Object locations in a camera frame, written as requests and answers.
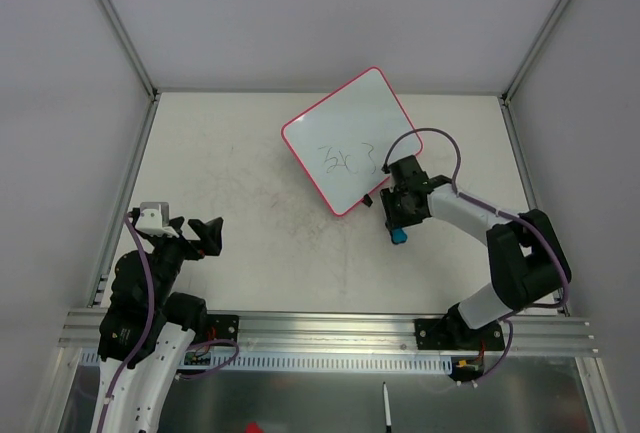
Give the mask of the red object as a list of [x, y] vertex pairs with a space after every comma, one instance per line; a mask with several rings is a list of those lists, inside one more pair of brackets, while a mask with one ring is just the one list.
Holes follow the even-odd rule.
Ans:
[[247, 425], [245, 433], [264, 433], [264, 430], [256, 422], [251, 422]]

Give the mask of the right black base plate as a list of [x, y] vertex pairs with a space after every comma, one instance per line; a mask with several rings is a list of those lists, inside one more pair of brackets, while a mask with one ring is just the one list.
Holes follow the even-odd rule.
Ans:
[[503, 351], [506, 343], [497, 322], [480, 329], [469, 329], [464, 322], [442, 318], [417, 318], [413, 321], [418, 350], [429, 351]]

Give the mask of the left aluminium frame post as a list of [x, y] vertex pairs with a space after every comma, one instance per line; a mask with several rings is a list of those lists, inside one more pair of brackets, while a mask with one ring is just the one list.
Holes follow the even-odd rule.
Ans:
[[155, 99], [158, 89], [154, 85], [113, 0], [96, 0], [96, 2], [146, 95]]

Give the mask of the aluminium mounting rail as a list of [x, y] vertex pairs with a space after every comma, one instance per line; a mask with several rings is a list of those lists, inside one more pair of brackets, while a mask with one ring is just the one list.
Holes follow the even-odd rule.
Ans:
[[[238, 341], [256, 352], [394, 354], [415, 352], [410, 314], [239, 312]], [[590, 322], [579, 317], [515, 316], [516, 356], [597, 357]]]

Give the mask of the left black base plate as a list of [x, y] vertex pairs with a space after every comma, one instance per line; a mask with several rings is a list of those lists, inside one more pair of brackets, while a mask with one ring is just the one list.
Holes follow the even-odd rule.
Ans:
[[209, 313], [205, 330], [206, 340], [233, 340], [238, 338], [238, 315]]

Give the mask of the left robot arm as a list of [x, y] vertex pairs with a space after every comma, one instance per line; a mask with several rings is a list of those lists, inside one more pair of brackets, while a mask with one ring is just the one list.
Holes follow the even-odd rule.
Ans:
[[[208, 334], [204, 299], [174, 291], [187, 261], [222, 251], [222, 218], [163, 220], [157, 210], [147, 230], [139, 209], [123, 223], [135, 248], [116, 263], [110, 304], [99, 326], [99, 390], [94, 432], [155, 432], [178, 365], [189, 346]], [[195, 233], [189, 240], [181, 231]]]

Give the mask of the white marker pen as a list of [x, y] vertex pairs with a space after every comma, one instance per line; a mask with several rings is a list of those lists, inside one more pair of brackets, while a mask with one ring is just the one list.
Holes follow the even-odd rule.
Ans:
[[382, 384], [382, 395], [383, 395], [383, 406], [384, 406], [385, 432], [392, 433], [390, 398], [389, 398], [389, 390], [386, 382], [383, 382]]

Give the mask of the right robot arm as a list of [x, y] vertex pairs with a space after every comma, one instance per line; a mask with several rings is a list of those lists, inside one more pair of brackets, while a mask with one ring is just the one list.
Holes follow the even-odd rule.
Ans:
[[445, 176], [420, 173], [380, 192], [385, 227], [394, 244], [405, 229], [426, 219], [445, 222], [482, 243], [489, 282], [450, 307], [442, 319], [417, 333], [420, 348], [473, 349], [500, 320], [543, 297], [568, 292], [572, 273], [549, 217], [539, 209], [510, 212], [455, 187]]

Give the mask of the blue whiteboard eraser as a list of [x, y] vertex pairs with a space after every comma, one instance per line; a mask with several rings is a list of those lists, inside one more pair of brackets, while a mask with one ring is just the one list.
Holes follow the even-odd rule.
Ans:
[[393, 229], [390, 232], [390, 235], [391, 241], [394, 245], [404, 244], [408, 239], [406, 232], [402, 228]]

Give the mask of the pink framed whiteboard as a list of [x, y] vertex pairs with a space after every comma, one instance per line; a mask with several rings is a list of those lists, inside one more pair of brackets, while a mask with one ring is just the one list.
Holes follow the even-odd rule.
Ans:
[[283, 125], [281, 137], [329, 210], [340, 217], [383, 184], [384, 163], [423, 149], [381, 69], [371, 67]]

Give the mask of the right aluminium frame post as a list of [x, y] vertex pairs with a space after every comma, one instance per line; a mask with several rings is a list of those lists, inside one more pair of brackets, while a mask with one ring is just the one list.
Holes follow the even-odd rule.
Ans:
[[546, 43], [558, 27], [561, 19], [566, 13], [573, 0], [555, 0], [550, 11], [546, 15], [541, 27], [534, 36], [532, 43], [527, 49], [524, 58], [517, 67], [508, 86], [501, 95], [502, 102], [509, 105], [520, 86], [525, 81], [527, 74], [533, 67], [537, 58], [542, 54]]

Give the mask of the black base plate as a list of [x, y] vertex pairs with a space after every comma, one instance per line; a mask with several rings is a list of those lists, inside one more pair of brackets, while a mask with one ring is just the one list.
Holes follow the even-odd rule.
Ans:
[[469, 329], [464, 322], [442, 318], [417, 318], [413, 321], [418, 350], [429, 351], [503, 351], [506, 343], [497, 322], [480, 329]]
[[209, 313], [205, 330], [206, 340], [233, 340], [238, 338], [238, 315]]

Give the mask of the aluminium frame post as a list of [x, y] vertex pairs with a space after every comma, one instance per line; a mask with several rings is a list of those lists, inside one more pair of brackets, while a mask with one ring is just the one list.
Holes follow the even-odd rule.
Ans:
[[546, 15], [541, 27], [534, 36], [532, 43], [527, 49], [524, 58], [517, 67], [508, 86], [501, 95], [502, 102], [509, 105], [520, 86], [525, 81], [527, 74], [533, 67], [537, 58], [542, 54], [546, 43], [558, 27], [561, 19], [566, 13], [573, 0], [555, 0], [550, 11]]
[[155, 99], [158, 89], [154, 85], [113, 0], [96, 0], [96, 2], [146, 95]]

